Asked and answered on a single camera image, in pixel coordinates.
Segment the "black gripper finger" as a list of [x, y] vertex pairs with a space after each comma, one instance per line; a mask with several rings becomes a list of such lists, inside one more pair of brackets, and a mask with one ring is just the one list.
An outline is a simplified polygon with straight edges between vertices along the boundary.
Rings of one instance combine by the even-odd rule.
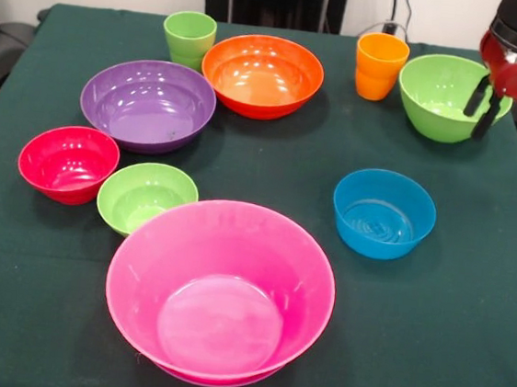
[[478, 82], [477, 86], [474, 88], [472, 95], [470, 95], [470, 98], [468, 99], [463, 114], [466, 117], [474, 116], [474, 114], [477, 112], [477, 109], [479, 105], [482, 103], [482, 100], [484, 99], [484, 96], [486, 95], [487, 87], [489, 86], [489, 76], [484, 75], [480, 81]]
[[500, 103], [502, 96], [498, 95], [495, 91], [492, 91], [492, 95], [489, 98], [488, 110], [481, 116], [477, 122], [475, 128], [471, 132], [473, 139], [482, 139], [494, 122], [497, 114], [500, 112]]

